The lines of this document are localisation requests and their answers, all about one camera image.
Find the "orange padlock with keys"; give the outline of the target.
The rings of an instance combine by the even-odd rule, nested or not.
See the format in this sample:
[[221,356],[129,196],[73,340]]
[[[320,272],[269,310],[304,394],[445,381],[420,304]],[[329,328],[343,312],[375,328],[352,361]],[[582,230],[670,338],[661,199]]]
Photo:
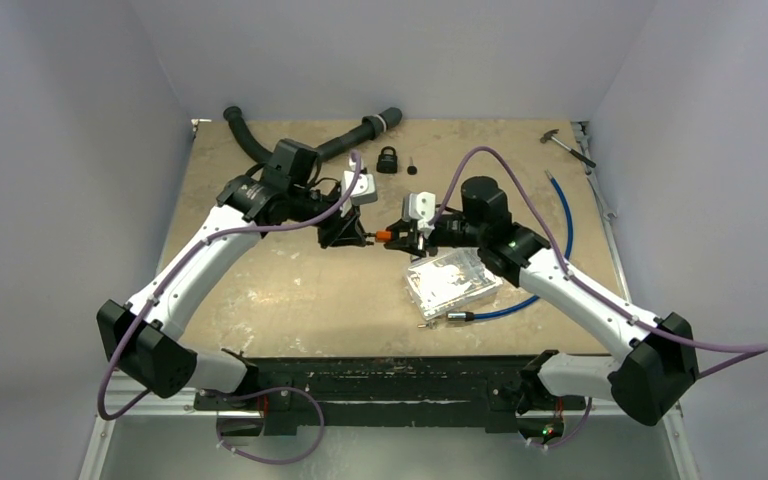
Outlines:
[[368,232],[365,234],[365,238],[369,244],[371,243],[389,243],[399,239],[399,233],[391,230],[378,230],[376,232]]

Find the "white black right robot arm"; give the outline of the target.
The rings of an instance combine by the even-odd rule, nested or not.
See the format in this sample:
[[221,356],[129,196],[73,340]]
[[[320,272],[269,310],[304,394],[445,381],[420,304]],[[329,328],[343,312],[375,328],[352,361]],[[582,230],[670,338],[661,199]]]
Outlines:
[[471,177],[460,195],[461,209],[446,208],[439,218],[432,214],[433,194],[407,195],[401,218],[375,240],[420,258],[440,247],[474,248],[491,273],[551,304],[607,351],[541,353],[521,371],[518,411],[565,396],[589,397],[614,402],[640,424],[657,424],[699,376],[689,322],[634,306],[574,267],[549,240],[513,221],[494,179]]

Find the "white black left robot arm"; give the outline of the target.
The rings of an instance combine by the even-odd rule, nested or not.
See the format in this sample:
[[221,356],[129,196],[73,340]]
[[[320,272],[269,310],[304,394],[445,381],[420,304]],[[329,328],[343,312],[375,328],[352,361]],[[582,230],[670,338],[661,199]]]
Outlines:
[[99,308],[109,368],[160,398],[200,388],[218,391],[235,409],[252,405],[258,395],[253,365],[238,354],[199,352],[180,339],[217,283],[268,234],[313,227],[323,248],[365,245],[359,204],[373,182],[361,154],[350,151],[343,178],[326,194],[310,184],[319,164],[315,150],[283,139],[266,163],[231,179],[196,233],[148,285]]

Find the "black padlock key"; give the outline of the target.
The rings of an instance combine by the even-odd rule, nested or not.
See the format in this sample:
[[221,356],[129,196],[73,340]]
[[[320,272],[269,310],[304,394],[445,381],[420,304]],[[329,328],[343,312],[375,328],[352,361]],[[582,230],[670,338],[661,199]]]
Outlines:
[[414,176],[418,173],[418,168],[416,167],[414,159],[412,157],[409,158],[406,171],[410,176]]

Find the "black padlock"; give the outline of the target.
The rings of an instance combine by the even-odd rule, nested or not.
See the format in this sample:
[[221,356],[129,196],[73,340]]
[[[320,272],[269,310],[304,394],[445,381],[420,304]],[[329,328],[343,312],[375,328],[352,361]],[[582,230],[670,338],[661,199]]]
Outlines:
[[397,174],[399,162],[397,151],[393,146],[385,146],[380,150],[376,160],[376,171],[381,174]]

